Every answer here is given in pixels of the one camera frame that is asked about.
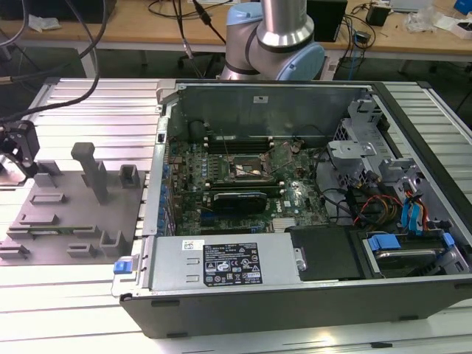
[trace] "aluminum extrusion table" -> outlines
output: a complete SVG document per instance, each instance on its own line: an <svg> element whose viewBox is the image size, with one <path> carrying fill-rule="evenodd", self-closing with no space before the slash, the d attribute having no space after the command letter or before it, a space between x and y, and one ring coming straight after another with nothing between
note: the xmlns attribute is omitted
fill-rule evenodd
<svg viewBox="0 0 472 354"><path fill-rule="evenodd" d="M157 82L101 80L84 103L30 117L37 125L41 143L38 158L55 159L63 170L79 170L69 148L76 141L92 141L97 146L97 159L102 159L107 169L132 162L149 171L158 123ZM91 80L61 80L45 85L32 105L78 97L90 85ZM433 90L415 83L386 85L471 199L471 132ZM392 138L401 143L396 134ZM31 184L0 191L0 240L29 187ZM145 190L139 217L144 215L146 198ZM134 253L140 248L141 229L139 219ZM112 265L0 267L0 352L232 354L372 350L383 354L464 353L472 348L472 300L419 321L153 340L141 333L118 299L111 296L112 278Z"/></svg>

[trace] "power adapter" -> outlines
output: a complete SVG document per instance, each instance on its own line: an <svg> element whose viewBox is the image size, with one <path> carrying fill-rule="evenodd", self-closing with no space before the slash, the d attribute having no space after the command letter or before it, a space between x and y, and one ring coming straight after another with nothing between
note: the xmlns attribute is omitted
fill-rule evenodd
<svg viewBox="0 0 472 354"><path fill-rule="evenodd" d="M355 31L353 35L354 43L356 44L368 44L371 35L367 32Z"/></svg>

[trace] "warning label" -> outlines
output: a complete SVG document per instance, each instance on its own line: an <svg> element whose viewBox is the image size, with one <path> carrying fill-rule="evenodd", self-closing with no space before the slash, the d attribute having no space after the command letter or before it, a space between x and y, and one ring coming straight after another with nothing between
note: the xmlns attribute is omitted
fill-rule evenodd
<svg viewBox="0 0 472 354"><path fill-rule="evenodd" d="M206 286L262 284L257 243L204 246Z"/></svg>

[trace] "gray plastic block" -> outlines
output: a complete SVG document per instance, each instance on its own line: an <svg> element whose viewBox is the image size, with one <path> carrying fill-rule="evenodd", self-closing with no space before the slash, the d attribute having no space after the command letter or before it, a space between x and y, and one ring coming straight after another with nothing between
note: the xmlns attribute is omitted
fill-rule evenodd
<svg viewBox="0 0 472 354"><path fill-rule="evenodd" d="M82 165L86 174L87 185L92 188L100 204L105 204L108 197L106 189L106 169L103 163L97 165L94 159L95 146L91 142L76 142L71 155Z"/></svg>
<svg viewBox="0 0 472 354"><path fill-rule="evenodd" d="M41 204L61 204L66 201L64 193L38 194L31 197L29 202L33 205Z"/></svg>
<svg viewBox="0 0 472 354"><path fill-rule="evenodd" d="M25 260L29 250L17 243L12 243L8 246L0 246L0 258L3 260Z"/></svg>
<svg viewBox="0 0 472 354"><path fill-rule="evenodd" d="M90 226L90 230L76 230L74 235L77 235L77 238L99 238L102 237L102 231L97 227L97 225Z"/></svg>
<svg viewBox="0 0 472 354"><path fill-rule="evenodd" d="M106 257L120 256L123 253L125 246L126 242L121 230L118 231L117 237L114 240L108 236L107 231L102 232L102 237L100 238L100 249Z"/></svg>
<svg viewBox="0 0 472 354"><path fill-rule="evenodd" d="M119 179L123 188L139 188L138 169L135 164L124 164L119 169Z"/></svg>
<svg viewBox="0 0 472 354"><path fill-rule="evenodd" d="M23 231L23 230L8 230L7 235L12 239L12 240L33 240L35 236L28 232L28 231Z"/></svg>
<svg viewBox="0 0 472 354"><path fill-rule="evenodd" d="M35 176L35 182L41 188L56 188L51 175L48 173L37 173Z"/></svg>
<svg viewBox="0 0 472 354"><path fill-rule="evenodd" d="M72 258L93 258L97 254L91 243L70 243L66 252Z"/></svg>
<svg viewBox="0 0 472 354"><path fill-rule="evenodd" d="M55 225L58 217L55 214L23 214L21 225Z"/></svg>
<svg viewBox="0 0 472 354"><path fill-rule="evenodd" d="M51 176L59 176L62 172L53 160L41 160L36 163L40 173L48 173Z"/></svg>

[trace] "wooden table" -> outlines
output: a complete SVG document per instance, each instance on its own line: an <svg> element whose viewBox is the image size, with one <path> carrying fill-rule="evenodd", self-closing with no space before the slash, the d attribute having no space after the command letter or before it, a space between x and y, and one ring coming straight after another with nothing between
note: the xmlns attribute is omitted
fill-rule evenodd
<svg viewBox="0 0 472 354"><path fill-rule="evenodd" d="M347 12L365 0L349 0ZM437 9L451 15L454 0L436 0ZM148 12L150 0L117 0L103 39L98 45L101 49L133 50L171 50L181 51L182 44L175 20L158 17ZM184 12L194 10L184 3ZM210 10L212 23L224 37L226 36L226 14L229 6L220 6ZM164 4L162 12L173 14L172 6ZM357 14L365 19L367 11ZM438 29L435 33L408 33L403 25L404 14L391 14L383 27L375 27L377 40L365 56L367 58L388 58L404 60L470 61L472 60L472 42L461 40L452 33ZM88 46L88 38L79 23L61 22L63 28L37 33L27 30L19 44L23 46L45 46L75 48L82 52ZM1 28L13 35L20 27L20 21L1 21ZM354 27L362 30L364 25L355 20ZM92 33L97 33L99 24L90 25ZM184 22L187 40L194 52L224 52L225 47L218 37L199 20ZM323 43L327 60L323 68L322 79L332 80L339 59L348 45L347 28L341 27L338 40ZM89 56L83 59L83 66L88 77L94 76L94 67Z"/></svg>

